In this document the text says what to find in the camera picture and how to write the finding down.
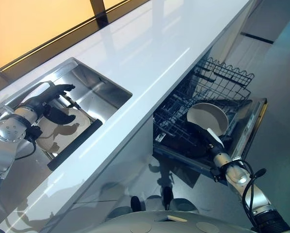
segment open dishwasher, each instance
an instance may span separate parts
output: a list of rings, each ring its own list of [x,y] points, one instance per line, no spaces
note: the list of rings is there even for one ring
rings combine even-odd
[[[226,184],[202,143],[186,124],[189,109],[211,103],[224,111],[228,128],[220,136],[232,160],[245,159],[267,108],[266,99],[250,99],[253,74],[205,55],[154,113],[154,154]]]

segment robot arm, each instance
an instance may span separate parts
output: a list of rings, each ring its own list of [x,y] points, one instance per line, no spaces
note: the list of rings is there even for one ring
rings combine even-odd
[[[212,160],[224,174],[230,189],[239,197],[254,230],[260,233],[290,233],[288,224],[264,193],[254,185],[255,179],[262,176],[266,169],[263,168],[254,174],[246,161],[231,160],[222,142],[211,129],[204,130],[197,125],[191,125],[191,127],[202,135],[202,140],[207,145]]]
[[[6,178],[16,156],[16,149],[20,141],[27,136],[28,129],[41,115],[58,124],[67,124],[75,119],[48,103],[64,95],[64,91],[71,91],[73,85],[62,84],[50,86],[42,83],[31,92],[15,110],[0,120],[0,186]]]

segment stainless steel sink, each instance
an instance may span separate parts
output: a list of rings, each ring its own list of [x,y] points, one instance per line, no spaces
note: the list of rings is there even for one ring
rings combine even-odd
[[[76,88],[68,92],[67,96],[77,102],[86,113],[98,118],[103,123],[132,96],[129,91],[121,88],[80,61],[71,58],[21,90],[20,93],[8,100],[6,104],[16,108],[27,93],[32,90],[32,86],[47,81],[55,85],[73,84]],[[63,105],[66,103],[62,97],[60,97],[59,102]]]
[[[73,84],[75,89],[67,92],[65,98],[60,97],[50,104],[59,108],[67,107],[69,97],[75,101],[91,120],[103,124],[124,104],[132,94],[110,81],[103,75],[87,67],[74,58],[68,59],[56,68],[47,72],[22,90],[18,91],[0,105],[0,109],[16,109],[21,101],[42,82],[53,84]],[[65,150],[58,155],[42,151],[38,146],[36,152],[25,159],[15,161],[0,192],[0,222],[5,219],[25,198],[56,169],[74,150],[81,145],[100,126],[89,126]],[[32,144],[22,141],[16,152],[16,157],[32,151]]]

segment dishwasher rack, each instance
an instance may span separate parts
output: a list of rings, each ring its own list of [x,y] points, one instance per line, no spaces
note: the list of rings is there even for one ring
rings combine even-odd
[[[188,110],[200,102],[212,103],[226,113],[226,135],[230,135],[235,114],[248,102],[251,92],[246,87],[253,78],[246,71],[202,58],[154,112],[154,139],[161,142],[167,134],[196,145],[185,127],[185,118]]]

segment wire rack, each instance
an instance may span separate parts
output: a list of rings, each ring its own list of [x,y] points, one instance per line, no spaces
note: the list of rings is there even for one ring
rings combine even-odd
[[[212,58],[201,59],[154,113],[154,138],[161,133],[184,138],[195,145],[185,128],[188,110],[200,102],[220,107],[229,122],[250,95],[246,89],[253,74]]]

